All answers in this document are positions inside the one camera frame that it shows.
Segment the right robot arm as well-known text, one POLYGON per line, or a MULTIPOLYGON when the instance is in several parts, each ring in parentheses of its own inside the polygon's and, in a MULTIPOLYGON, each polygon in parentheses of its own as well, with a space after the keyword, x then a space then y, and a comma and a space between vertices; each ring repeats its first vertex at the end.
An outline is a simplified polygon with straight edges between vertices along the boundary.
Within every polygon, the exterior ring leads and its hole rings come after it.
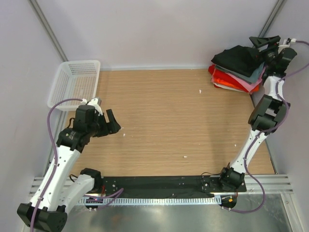
POLYGON ((284 122, 290 109, 289 103, 283 97, 283 84, 286 78, 285 71, 297 55, 291 44, 298 40, 288 38, 280 44, 280 36, 249 39, 259 50, 266 65, 262 75, 265 93, 249 117, 251 129, 244 146, 237 157, 221 170, 217 180, 219 189, 226 192, 244 189, 248 164, 260 144, 284 122))

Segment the folded teal t shirt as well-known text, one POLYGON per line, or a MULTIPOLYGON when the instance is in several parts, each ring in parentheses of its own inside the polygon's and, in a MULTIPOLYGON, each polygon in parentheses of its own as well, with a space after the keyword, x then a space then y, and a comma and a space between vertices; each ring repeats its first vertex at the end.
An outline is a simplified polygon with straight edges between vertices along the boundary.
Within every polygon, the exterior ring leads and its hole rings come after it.
POLYGON ((253 71, 252 75, 249 77, 251 80, 251 83, 256 83, 260 75, 264 71, 264 63, 262 63, 256 70, 253 71))

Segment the black t shirt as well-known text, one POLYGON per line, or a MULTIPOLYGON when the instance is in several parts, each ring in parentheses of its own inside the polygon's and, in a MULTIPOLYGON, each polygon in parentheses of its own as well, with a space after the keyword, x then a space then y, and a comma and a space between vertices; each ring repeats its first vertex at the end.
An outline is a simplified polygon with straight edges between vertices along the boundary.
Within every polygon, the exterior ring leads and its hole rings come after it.
POLYGON ((253 60, 253 53, 256 50, 258 49, 237 45, 216 54, 211 62, 225 69, 250 77, 253 71, 261 65, 261 63, 255 63, 253 60))

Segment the folded red t shirt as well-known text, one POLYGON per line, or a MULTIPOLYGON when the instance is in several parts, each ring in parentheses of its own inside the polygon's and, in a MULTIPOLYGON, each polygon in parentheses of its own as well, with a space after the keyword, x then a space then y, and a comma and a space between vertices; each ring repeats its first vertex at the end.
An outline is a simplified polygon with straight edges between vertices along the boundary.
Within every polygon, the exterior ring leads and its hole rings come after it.
POLYGON ((223 71, 220 71, 220 70, 217 70, 215 68, 215 65, 211 65, 208 67, 208 72, 211 74, 211 78, 214 78, 214 79, 221 79, 221 80, 224 80, 226 82, 229 82, 229 83, 233 83, 233 84, 236 84, 236 80, 234 80, 232 77, 230 77, 228 74, 226 74, 225 72, 223 71))

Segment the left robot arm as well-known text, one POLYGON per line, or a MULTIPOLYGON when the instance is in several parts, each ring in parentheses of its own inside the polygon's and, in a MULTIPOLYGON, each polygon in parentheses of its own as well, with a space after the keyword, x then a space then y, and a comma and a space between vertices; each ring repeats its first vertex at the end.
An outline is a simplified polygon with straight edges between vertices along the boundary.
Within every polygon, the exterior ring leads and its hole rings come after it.
POLYGON ((103 113, 99 106, 80 105, 73 124, 60 132, 54 158, 29 203, 21 203, 17 214, 30 231, 60 232, 75 204, 88 192, 103 186, 100 171, 85 168, 67 189, 63 189, 75 162, 92 137, 115 134, 121 129, 112 109, 103 113))

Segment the white plastic basket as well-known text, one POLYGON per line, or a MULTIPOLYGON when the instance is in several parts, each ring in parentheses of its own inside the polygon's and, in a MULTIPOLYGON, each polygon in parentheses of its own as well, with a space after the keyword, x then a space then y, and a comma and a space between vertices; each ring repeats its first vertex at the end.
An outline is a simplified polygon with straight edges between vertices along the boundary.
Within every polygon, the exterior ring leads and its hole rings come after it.
POLYGON ((67 61, 60 64, 47 106, 70 99, 56 107, 60 111, 74 111, 81 104, 79 99, 91 100, 96 96, 100 62, 98 60, 67 61))

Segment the folded orange t shirt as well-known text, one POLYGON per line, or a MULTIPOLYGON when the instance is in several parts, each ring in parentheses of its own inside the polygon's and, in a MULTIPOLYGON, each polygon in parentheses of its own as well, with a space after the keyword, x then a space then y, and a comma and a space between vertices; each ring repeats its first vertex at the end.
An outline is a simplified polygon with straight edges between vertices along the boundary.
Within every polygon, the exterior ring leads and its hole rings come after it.
POLYGON ((228 88, 236 89, 236 90, 247 92, 247 93, 257 92, 259 90, 259 88, 260 88, 259 85, 257 85, 256 87, 252 88, 251 90, 248 90, 244 86, 240 85, 238 82, 236 82, 236 84, 233 84, 233 83, 229 83, 229 82, 226 82, 224 80, 221 80, 221 79, 214 79, 214 78, 212 78, 211 81, 216 86, 228 87, 228 88))

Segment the folded grey t shirt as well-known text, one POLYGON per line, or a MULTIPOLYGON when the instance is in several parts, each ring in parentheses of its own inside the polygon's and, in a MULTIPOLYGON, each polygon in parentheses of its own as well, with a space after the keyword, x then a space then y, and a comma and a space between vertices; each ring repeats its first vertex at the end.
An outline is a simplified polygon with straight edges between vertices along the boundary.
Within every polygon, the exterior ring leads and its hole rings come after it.
POLYGON ((235 77, 237 77, 237 78, 239 78, 239 79, 245 81, 246 83, 251 84, 251 80, 250 80, 249 77, 246 77, 246 76, 244 76, 244 75, 242 75, 242 74, 240 74, 240 73, 237 73, 237 72, 235 72, 235 71, 231 71, 231 70, 225 69, 225 68, 223 68, 223 67, 221 67, 221 66, 218 66, 218 65, 215 65, 215 68, 218 69, 218 70, 220 70, 220 71, 226 72, 226 73, 228 73, 228 74, 232 74, 232 75, 234 75, 235 77))

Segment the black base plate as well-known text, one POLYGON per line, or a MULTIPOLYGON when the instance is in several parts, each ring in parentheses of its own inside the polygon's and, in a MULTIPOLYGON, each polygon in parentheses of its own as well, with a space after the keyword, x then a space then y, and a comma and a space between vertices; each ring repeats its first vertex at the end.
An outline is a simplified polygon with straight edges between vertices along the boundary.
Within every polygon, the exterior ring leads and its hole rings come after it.
POLYGON ((106 176, 102 183, 106 195, 123 189, 120 197, 130 199, 211 198, 215 193, 247 191, 244 183, 239 188, 224 186, 215 175, 106 176))

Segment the folded pink t shirt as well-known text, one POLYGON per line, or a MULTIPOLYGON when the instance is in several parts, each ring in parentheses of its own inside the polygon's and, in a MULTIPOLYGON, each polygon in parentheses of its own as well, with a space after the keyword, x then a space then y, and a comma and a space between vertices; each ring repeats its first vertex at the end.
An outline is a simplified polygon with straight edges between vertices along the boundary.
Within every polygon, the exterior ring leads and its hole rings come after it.
POLYGON ((241 79, 241 78, 239 78, 239 77, 237 77, 237 76, 235 76, 233 74, 229 74, 228 73, 228 75, 230 77, 232 77, 234 80, 236 80, 239 84, 241 84, 249 92, 253 92, 253 89, 256 86, 258 86, 261 83, 261 81, 262 81, 262 75, 259 75, 256 80, 255 79, 253 80, 252 83, 249 83, 249 82, 247 82, 247 81, 245 81, 245 80, 243 80, 243 79, 241 79))

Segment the folded white t shirt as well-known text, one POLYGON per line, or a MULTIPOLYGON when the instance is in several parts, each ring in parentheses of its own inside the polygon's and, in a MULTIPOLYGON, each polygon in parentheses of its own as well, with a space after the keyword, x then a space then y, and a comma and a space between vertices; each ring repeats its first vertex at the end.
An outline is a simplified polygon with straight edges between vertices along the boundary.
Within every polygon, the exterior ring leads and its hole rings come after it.
POLYGON ((227 87, 227 86, 224 86, 224 85, 220 85, 220 84, 217 84, 217 83, 213 83, 215 87, 217 88, 222 88, 222 89, 227 89, 227 90, 231 90, 231 91, 237 91, 237 92, 244 92, 243 90, 241 89, 236 89, 236 88, 232 88, 232 87, 227 87))

